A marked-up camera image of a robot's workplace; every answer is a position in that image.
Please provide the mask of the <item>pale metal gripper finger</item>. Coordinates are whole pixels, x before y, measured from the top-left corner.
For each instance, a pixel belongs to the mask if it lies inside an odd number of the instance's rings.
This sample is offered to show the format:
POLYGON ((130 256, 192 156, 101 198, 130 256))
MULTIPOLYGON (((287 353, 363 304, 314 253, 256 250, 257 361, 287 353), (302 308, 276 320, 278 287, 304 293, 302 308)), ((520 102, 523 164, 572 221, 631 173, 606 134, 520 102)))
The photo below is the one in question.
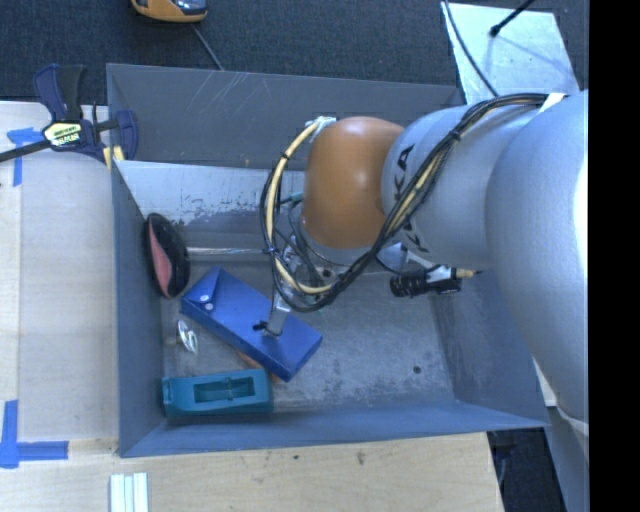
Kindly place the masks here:
POLYGON ((283 297, 274 297, 266 324, 266 331, 272 336, 280 336, 290 312, 290 305, 283 297))

